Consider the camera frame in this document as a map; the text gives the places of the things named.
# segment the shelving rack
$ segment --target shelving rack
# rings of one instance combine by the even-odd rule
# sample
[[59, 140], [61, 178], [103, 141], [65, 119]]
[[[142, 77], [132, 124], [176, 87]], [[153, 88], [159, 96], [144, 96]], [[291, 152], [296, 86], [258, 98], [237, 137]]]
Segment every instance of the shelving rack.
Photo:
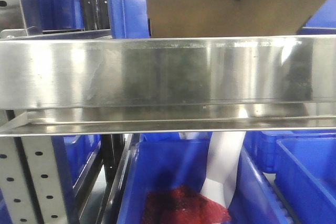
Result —
[[[17, 223], [79, 223], [102, 165], [107, 188], [97, 223], [116, 221], [139, 132], [336, 127], [336, 36], [108, 34], [0, 41], [0, 108], [8, 119], [0, 127], [0, 184]], [[133, 135], [124, 141], [123, 133]], [[75, 189], [64, 144], [50, 137], [74, 134], [103, 135]]]

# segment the perforated metal upright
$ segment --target perforated metal upright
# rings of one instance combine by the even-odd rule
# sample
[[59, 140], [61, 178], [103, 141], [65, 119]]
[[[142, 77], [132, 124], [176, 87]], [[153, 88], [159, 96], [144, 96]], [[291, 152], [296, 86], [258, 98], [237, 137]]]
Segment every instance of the perforated metal upright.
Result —
[[[0, 122], [6, 121], [1, 110]], [[0, 188], [13, 224], [43, 222], [20, 138], [0, 138]]]

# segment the gray metal frame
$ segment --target gray metal frame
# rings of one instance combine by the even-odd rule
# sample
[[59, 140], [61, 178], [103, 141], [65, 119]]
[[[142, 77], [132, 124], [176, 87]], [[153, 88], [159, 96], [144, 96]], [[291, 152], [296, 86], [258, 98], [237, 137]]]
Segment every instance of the gray metal frame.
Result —
[[[1, 111], [1, 123], [7, 121]], [[36, 194], [20, 138], [0, 138], [0, 189], [14, 224], [42, 223]]]
[[0, 1], [0, 38], [42, 34], [37, 0]]

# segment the stainless steel shelf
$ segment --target stainless steel shelf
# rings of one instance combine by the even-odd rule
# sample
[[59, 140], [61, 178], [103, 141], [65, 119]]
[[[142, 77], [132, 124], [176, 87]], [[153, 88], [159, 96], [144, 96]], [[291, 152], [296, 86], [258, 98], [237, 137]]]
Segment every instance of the stainless steel shelf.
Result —
[[335, 35], [106, 34], [0, 41], [0, 136], [336, 127]]

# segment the blue bin rim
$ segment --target blue bin rim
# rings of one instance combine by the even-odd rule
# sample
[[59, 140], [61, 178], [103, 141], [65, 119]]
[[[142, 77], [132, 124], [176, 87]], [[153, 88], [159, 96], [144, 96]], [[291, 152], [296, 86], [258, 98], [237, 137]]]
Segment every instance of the blue bin rim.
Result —
[[320, 137], [320, 138], [307, 138], [307, 139], [292, 139], [292, 138], [283, 138], [277, 140], [277, 145], [294, 161], [294, 163], [299, 167], [300, 170], [303, 171], [304, 175], [316, 186], [315, 188], [318, 191], [323, 193], [324, 198], [334, 207], [336, 208], [336, 199], [329, 193], [328, 190], [319, 182], [317, 178], [315, 178], [312, 173], [293, 155], [291, 151], [289, 151], [284, 142], [315, 142], [315, 141], [336, 141], [336, 137]]

